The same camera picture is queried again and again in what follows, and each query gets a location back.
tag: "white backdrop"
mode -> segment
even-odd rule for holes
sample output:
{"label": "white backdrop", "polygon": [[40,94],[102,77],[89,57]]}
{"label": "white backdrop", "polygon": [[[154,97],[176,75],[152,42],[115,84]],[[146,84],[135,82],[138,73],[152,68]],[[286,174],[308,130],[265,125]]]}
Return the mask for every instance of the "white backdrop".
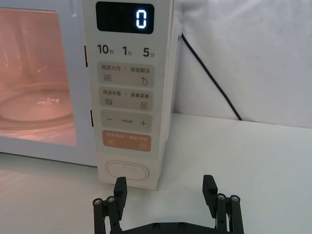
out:
{"label": "white backdrop", "polygon": [[[312,128],[312,0],[181,0],[183,33],[244,120]],[[178,113],[236,119],[182,43]]]}

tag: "white table surface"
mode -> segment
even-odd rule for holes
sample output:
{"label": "white table surface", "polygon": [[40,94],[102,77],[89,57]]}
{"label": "white table surface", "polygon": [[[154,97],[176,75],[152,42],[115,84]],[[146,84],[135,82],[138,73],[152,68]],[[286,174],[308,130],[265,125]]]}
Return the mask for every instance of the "white table surface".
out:
{"label": "white table surface", "polygon": [[[312,130],[174,115],[158,191],[128,189],[121,226],[214,226],[201,186],[241,197],[246,234],[311,233]],[[1,234],[92,234],[96,168],[0,155]]]}

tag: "oval button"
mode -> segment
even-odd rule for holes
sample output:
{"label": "oval button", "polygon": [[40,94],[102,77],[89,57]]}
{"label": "oval button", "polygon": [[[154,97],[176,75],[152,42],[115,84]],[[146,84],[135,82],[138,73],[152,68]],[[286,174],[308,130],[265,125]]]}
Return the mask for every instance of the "oval button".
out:
{"label": "oval button", "polygon": [[136,181],[145,181],[149,176],[146,167],[130,162],[110,161],[106,164],[106,171],[113,177],[125,176]]}

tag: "cable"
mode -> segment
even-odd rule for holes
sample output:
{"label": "cable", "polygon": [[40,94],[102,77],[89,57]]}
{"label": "cable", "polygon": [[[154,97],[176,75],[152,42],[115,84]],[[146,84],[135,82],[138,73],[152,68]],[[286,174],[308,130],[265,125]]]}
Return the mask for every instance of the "cable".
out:
{"label": "cable", "polygon": [[226,95],[226,93],[223,91],[223,89],[220,87],[220,85],[218,84],[218,82],[215,80],[215,78],[213,77],[213,75],[211,75],[211,73],[209,72],[208,68],[206,67],[206,65],[203,63],[203,61],[200,59],[200,57],[198,56],[198,54],[195,52],[195,50],[192,48],[192,46],[189,44],[189,42],[186,40],[185,36],[182,34],[182,39],[184,41],[184,43],[187,45],[187,47],[190,49],[190,51],[192,52],[192,54],[195,56],[195,58],[198,60],[198,62],[200,63],[200,65],[202,66],[202,68],[205,70],[205,72],[208,74],[209,78],[211,79],[211,81],[215,84],[215,86],[217,87],[217,89],[220,91],[220,93],[224,96],[225,100],[227,101],[227,103],[229,104],[230,108],[233,110],[234,114],[236,115],[236,117],[238,118],[238,120],[243,121],[243,119],[241,118],[241,116],[239,115],[239,113],[237,112],[237,110],[235,109],[235,107],[233,106],[233,104],[231,103],[230,99],[228,98],[228,96]]}

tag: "microwave oven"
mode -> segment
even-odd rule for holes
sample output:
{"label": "microwave oven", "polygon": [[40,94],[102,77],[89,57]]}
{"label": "microwave oven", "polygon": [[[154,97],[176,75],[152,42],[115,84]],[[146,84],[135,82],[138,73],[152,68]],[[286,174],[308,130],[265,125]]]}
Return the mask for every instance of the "microwave oven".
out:
{"label": "microwave oven", "polygon": [[174,0],[2,0],[0,152],[156,189],[180,15]]}

